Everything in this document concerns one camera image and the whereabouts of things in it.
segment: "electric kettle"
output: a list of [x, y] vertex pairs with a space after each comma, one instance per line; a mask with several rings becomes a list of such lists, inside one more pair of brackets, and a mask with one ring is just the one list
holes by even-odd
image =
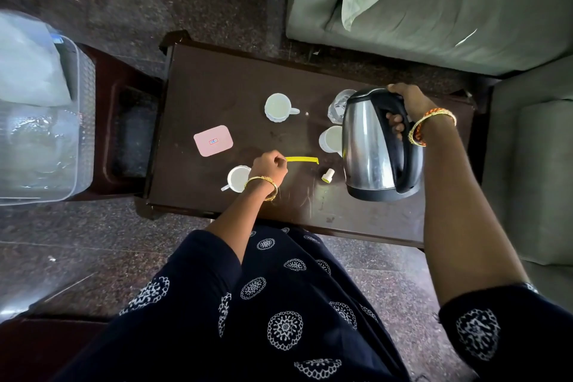
[[[402, 140], [386, 113], [402, 116]], [[412, 128], [404, 100], [385, 88], [362, 89], [348, 98], [342, 123], [342, 159], [348, 193], [364, 201], [395, 201], [420, 188], [423, 147], [408, 140]]]

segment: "gray sofa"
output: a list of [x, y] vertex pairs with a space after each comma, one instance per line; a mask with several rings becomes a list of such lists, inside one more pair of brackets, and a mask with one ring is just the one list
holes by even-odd
[[573, 311], [573, 56], [496, 85], [482, 188], [533, 284]]
[[351, 31], [340, 7], [289, 0], [287, 37], [488, 75], [525, 71], [573, 48], [571, 0], [379, 0]]

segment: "brown table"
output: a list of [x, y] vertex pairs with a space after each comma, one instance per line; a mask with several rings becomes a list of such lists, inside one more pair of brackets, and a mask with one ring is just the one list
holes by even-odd
[[[168, 64], [164, 111], [148, 177], [148, 204], [216, 217], [237, 197], [231, 190], [221, 191], [229, 170], [251, 166], [262, 152], [278, 149], [284, 155], [318, 157], [320, 164], [289, 163], [279, 195], [263, 204], [259, 218], [297, 224], [319, 234], [422, 246], [423, 190], [393, 203], [354, 199], [346, 190], [342, 158], [319, 147], [320, 133], [332, 126], [326, 110], [335, 95], [368, 83], [193, 41], [172, 47]], [[300, 114], [282, 123], [269, 121], [264, 103], [273, 93], [289, 96]], [[458, 128], [467, 143], [471, 106], [450, 100], [441, 100], [441, 105], [458, 115]], [[201, 156], [193, 135], [221, 124], [229, 128], [233, 147]], [[320, 178], [328, 168], [336, 171], [330, 184]]]

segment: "patterned dress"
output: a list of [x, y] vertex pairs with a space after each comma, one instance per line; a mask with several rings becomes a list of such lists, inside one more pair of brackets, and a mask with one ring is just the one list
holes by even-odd
[[[570, 339], [573, 327], [573, 316], [530, 284], [457, 297], [440, 321], [483, 377], [515, 376], [532, 353], [525, 340]], [[55, 380], [410, 379], [382, 321], [320, 238], [257, 225], [242, 265], [218, 237], [193, 231]]]

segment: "bracelet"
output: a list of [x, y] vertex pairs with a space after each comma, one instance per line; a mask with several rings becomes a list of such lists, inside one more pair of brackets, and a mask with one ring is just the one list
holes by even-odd
[[426, 146], [426, 142], [422, 140], [422, 122], [430, 117], [433, 117], [434, 115], [447, 115], [452, 119], [454, 125], [458, 124], [458, 120], [456, 119], [452, 111], [444, 109], [442, 107], [436, 107], [434, 109], [430, 109], [423, 115], [423, 117], [421, 117], [416, 122], [416, 124], [414, 124], [412, 130], [410, 130], [410, 132], [408, 133], [408, 140], [410, 141], [411, 144], [418, 145], [419, 147]]
[[272, 201], [276, 198], [277, 194], [278, 194], [278, 186], [275, 184], [275, 182], [273, 181], [272, 178], [267, 177], [267, 176], [260, 176], [260, 177], [251, 177], [247, 180], [247, 182], [245, 183], [245, 187], [247, 187], [247, 184], [252, 181], [252, 180], [256, 180], [256, 179], [262, 179], [265, 181], [268, 181], [269, 183], [271, 183], [273, 186], [275, 186], [275, 190], [273, 191], [272, 195], [269, 195], [268, 197], [265, 198], [265, 201]]

